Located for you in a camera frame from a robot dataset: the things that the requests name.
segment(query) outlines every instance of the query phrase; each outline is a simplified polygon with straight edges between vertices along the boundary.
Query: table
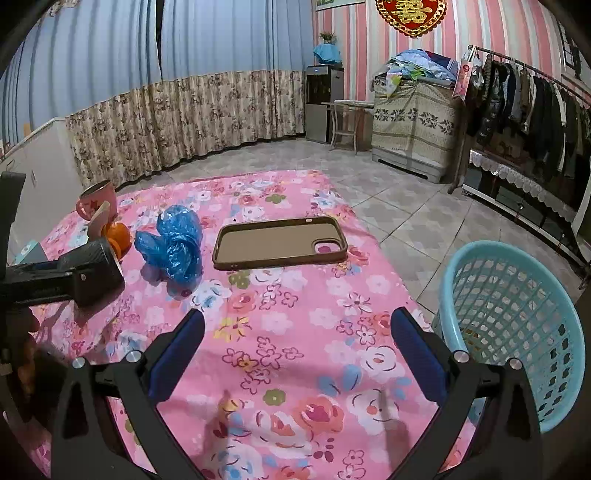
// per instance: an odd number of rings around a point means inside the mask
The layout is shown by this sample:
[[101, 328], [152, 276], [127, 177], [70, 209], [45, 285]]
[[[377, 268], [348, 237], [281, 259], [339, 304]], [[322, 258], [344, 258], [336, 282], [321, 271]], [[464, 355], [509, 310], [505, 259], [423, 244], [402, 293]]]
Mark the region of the table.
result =
[[[365, 112], [373, 111], [373, 102], [362, 102], [358, 100], [336, 100], [334, 102], [322, 102], [322, 105], [327, 105], [329, 110], [331, 111], [330, 117], [332, 118], [333, 134], [330, 140], [330, 149], [332, 150], [335, 148], [337, 135], [342, 135], [344, 137], [353, 137], [353, 148], [355, 149], [355, 154], [357, 154], [357, 132], [359, 129], [359, 123], [361, 122], [361, 119], [363, 118], [363, 114]], [[353, 120], [353, 131], [344, 130], [344, 125], [343, 130], [338, 130], [339, 120], [337, 117], [337, 108], [339, 107], [343, 109], [343, 113], [345, 110], [355, 112], [355, 117]]]
[[[158, 411], [208, 480], [386, 479], [437, 411], [392, 340], [391, 312], [426, 323], [398, 274], [354, 211], [317, 170], [268, 171], [153, 187], [118, 197], [121, 221], [154, 231], [182, 203], [203, 228], [203, 277], [176, 288], [132, 249], [124, 292], [91, 317], [71, 302], [36, 307], [38, 343], [67, 358], [120, 360], [173, 330], [192, 307], [206, 333], [172, 397]], [[237, 272], [213, 268], [223, 225], [302, 216], [335, 217], [348, 242], [340, 264]], [[86, 242], [72, 212], [42, 242], [49, 259]], [[150, 468], [125, 407], [111, 399], [132, 460]], [[466, 423], [446, 466], [465, 453]], [[34, 459], [47, 471], [50, 446]]]

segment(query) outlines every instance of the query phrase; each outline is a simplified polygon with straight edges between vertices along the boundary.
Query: mug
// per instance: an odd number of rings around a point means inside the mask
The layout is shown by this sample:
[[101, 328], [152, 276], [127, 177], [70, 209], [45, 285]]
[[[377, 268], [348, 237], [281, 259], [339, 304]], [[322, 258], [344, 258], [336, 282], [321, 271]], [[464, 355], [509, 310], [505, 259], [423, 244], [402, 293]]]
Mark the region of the mug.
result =
[[103, 180], [83, 191], [76, 202], [76, 211], [84, 220], [90, 222], [104, 201], [111, 204], [109, 221], [113, 221], [117, 216], [117, 195], [110, 180]]

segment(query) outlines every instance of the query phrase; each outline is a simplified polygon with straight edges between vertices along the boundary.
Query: tiled floor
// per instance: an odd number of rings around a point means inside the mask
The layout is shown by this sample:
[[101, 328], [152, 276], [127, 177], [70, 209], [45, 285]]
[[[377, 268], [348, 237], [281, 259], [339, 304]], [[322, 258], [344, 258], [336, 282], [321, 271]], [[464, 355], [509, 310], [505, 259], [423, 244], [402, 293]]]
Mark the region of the tiled floor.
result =
[[253, 171], [315, 168], [324, 171], [363, 219], [370, 233], [423, 307], [427, 320], [438, 308], [437, 295], [452, 255], [468, 242], [501, 240], [540, 260], [562, 282], [571, 298], [580, 279], [548, 245], [486, 205], [461, 194], [447, 194], [412, 174], [378, 164], [369, 152], [346, 150], [304, 139], [262, 142], [210, 155], [202, 160], [127, 184], [120, 193], [198, 177]]

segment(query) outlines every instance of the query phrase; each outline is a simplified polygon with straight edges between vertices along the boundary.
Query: gold chinese character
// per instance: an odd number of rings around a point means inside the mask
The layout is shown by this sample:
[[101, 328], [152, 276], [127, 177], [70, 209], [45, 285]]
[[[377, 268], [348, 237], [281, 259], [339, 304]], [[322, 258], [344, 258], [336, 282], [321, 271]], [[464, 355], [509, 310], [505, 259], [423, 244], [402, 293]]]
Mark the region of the gold chinese character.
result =
[[396, 2], [396, 11], [392, 15], [397, 15], [403, 24], [415, 22], [425, 23], [427, 14], [432, 13], [433, 9], [425, 7], [422, 0], [398, 0]]

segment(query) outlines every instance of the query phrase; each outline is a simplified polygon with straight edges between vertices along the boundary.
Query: light blue plastic basket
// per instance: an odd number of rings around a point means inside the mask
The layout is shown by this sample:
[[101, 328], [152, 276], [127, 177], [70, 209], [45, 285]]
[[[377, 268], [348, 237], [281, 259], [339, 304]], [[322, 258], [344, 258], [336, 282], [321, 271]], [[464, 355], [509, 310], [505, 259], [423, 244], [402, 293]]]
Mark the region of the light blue plastic basket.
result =
[[[526, 369], [542, 433], [572, 408], [583, 382], [585, 347], [579, 317], [549, 270], [527, 253], [499, 242], [473, 242], [453, 256], [439, 290], [433, 329], [453, 352]], [[484, 400], [475, 401], [476, 420]]]

